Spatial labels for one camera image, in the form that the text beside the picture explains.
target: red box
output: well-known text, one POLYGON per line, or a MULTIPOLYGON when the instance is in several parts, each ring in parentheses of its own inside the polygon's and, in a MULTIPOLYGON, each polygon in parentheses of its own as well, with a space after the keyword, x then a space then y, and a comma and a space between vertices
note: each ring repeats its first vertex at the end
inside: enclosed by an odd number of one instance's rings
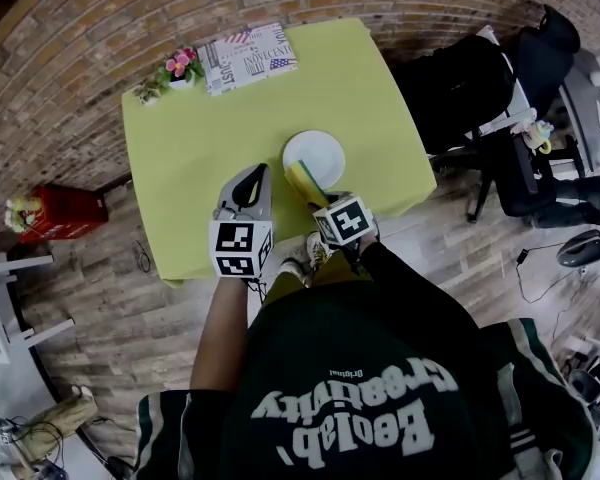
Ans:
POLYGON ((42 209, 20 243, 79 238, 109 220, 102 196, 87 190, 44 185, 32 196, 42 200, 42 209))

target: black bag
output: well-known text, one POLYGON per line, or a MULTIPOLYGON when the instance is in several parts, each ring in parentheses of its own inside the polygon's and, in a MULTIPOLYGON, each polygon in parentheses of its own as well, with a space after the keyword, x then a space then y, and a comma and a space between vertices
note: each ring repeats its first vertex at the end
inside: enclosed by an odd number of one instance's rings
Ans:
POLYGON ((515 77, 498 45, 468 36, 392 70, 429 154, 465 144, 464 134, 502 114, 515 77))

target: desk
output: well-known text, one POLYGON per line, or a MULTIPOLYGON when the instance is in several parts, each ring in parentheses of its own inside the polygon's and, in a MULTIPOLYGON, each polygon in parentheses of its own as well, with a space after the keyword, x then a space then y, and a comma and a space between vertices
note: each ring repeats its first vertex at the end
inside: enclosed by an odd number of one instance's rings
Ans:
POLYGON ((282 151, 303 130, 340 141, 346 170, 331 190, 359 194, 378 215, 399 215, 435 188, 404 99, 358 19, 286 30, 298 69, 211 97, 204 84, 143 107, 122 98, 127 149, 142 220, 160 277, 212 275, 208 226, 222 186, 267 162, 275 241, 314 229, 284 179, 282 151))
MULTIPOLYGON (((0 258, 0 287, 16 280, 15 275, 9 274, 11 270, 46 265, 53 262, 52 256, 41 256, 39 258, 17 261, 6 261, 6 256, 4 254, 2 256, 3 258, 0 258)), ((4 315, 10 313, 13 313, 13 308, 11 307, 8 294, 6 294, 6 296, 0 297, 0 363, 2 364, 11 362, 10 352, 14 348, 31 348, 74 325, 73 320, 67 320, 40 334, 34 334, 32 329, 22 333, 16 332, 11 334, 8 331, 8 322, 4 321, 4 315)))
POLYGON ((589 80, 589 74, 599 69, 595 56, 587 50, 580 50, 560 87, 560 96, 569 113, 580 156, 588 173, 600 168, 600 124, 596 105, 597 101, 600 102, 600 87, 595 87, 589 80))

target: magazine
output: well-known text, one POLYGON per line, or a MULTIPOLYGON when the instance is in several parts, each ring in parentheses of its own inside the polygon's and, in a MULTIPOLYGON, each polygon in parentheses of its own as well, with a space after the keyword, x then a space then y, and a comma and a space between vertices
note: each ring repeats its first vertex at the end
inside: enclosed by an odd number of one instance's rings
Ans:
POLYGON ((211 96, 297 68, 280 23, 214 41, 198 49, 198 55, 211 96))

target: sneaker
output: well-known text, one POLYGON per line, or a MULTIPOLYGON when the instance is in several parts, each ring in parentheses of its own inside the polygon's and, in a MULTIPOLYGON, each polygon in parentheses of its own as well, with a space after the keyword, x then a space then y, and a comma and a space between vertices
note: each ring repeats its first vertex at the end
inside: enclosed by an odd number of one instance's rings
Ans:
POLYGON ((293 274, 302 284, 307 284, 307 276, 304 268, 302 267, 302 263, 300 263, 297 259, 287 258, 284 260, 278 269, 278 275, 282 274, 283 272, 293 274))
POLYGON ((307 237, 307 254, 311 268, 316 271, 327 262, 333 251, 322 241, 320 233, 314 231, 307 237))

